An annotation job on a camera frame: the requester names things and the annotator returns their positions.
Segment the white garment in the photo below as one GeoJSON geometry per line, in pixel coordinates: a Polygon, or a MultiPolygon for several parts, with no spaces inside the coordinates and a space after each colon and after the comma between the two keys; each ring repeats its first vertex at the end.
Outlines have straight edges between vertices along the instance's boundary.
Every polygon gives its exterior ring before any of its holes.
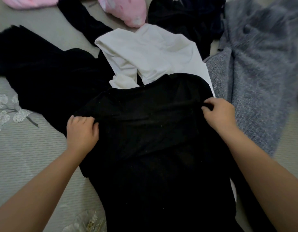
{"type": "Polygon", "coordinates": [[[95,40],[103,51],[115,76],[113,88],[137,87],[137,71],[144,85],[164,74],[188,73],[212,83],[206,64],[196,44],[182,34],[173,34],[156,25],[145,24],[135,33],[117,28],[95,40]]]}

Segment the forearm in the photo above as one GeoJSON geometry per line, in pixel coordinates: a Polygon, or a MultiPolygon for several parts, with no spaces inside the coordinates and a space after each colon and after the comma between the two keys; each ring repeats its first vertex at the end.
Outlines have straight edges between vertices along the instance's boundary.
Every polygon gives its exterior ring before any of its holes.
{"type": "Polygon", "coordinates": [[[79,157],[65,151],[0,207],[0,232],[43,231],[79,157]]]}
{"type": "Polygon", "coordinates": [[[238,128],[219,134],[275,228],[298,231],[298,179],[238,128]]]}

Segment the pink fabric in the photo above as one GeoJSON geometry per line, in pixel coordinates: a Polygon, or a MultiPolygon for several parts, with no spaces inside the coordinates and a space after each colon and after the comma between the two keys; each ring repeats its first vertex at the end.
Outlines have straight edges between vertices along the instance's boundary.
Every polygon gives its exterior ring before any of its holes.
{"type": "Polygon", "coordinates": [[[56,5],[58,0],[3,0],[13,9],[30,9],[56,5]]]}
{"type": "Polygon", "coordinates": [[[103,10],[120,18],[129,27],[145,24],[147,7],[145,0],[98,0],[103,10]]]}

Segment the left hand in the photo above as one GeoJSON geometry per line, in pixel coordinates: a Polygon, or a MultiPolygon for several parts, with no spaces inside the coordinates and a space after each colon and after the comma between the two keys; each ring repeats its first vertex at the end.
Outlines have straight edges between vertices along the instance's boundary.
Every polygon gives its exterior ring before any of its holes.
{"type": "Polygon", "coordinates": [[[93,117],[71,116],[67,122],[67,149],[83,158],[98,141],[98,123],[93,117]]]}

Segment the gray fuzzy fabric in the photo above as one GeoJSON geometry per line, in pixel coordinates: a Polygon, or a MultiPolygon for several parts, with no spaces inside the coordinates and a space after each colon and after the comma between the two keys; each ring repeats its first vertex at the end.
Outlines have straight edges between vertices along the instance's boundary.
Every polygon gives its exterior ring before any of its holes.
{"type": "Polygon", "coordinates": [[[298,0],[227,2],[224,28],[220,52],[204,61],[216,97],[235,106],[240,129],[273,156],[296,96],[298,0]]]}

